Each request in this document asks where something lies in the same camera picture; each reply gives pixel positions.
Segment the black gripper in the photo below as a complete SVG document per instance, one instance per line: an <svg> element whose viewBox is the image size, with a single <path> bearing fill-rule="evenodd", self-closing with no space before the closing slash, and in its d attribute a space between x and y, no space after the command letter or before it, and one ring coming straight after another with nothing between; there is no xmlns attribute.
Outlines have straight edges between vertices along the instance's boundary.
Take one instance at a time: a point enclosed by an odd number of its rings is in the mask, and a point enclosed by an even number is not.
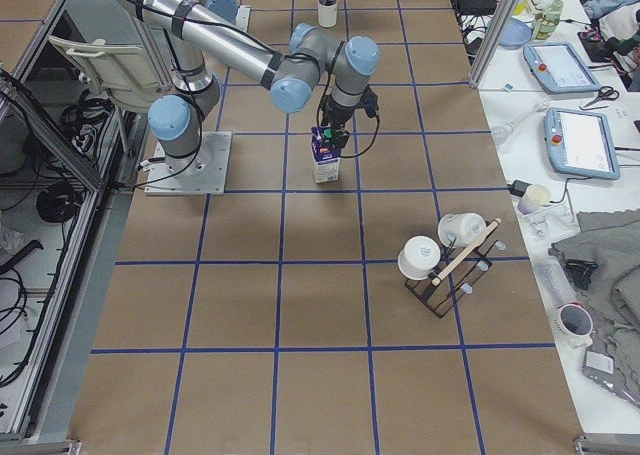
<svg viewBox="0 0 640 455"><path fill-rule="evenodd" d="M358 104L359 101L353 106L344 106L335 101L331 95L324 95L321 98L319 128L321 130L330 129L329 148L335 158L342 157L342 150L350 137L346 124L358 109Z"/></svg>

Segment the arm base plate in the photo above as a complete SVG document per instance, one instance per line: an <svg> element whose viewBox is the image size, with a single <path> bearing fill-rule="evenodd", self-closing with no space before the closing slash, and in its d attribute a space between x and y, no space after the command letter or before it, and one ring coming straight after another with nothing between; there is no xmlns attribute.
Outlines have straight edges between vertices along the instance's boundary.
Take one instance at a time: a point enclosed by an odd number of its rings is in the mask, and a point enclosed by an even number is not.
<svg viewBox="0 0 640 455"><path fill-rule="evenodd" d="M240 5L238 7L234 25L241 31L247 32L250 22L251 6Z"/></svg>
<svg viewBox="0 0 640 455"><path fill-rule="evenodd" d="M231 144L230 131L205 131L200 151L191 161L193 156L182 160L167 157L157 141L154 158L163 161L150 165L144 191L151 196L223 195Z"/></svg>

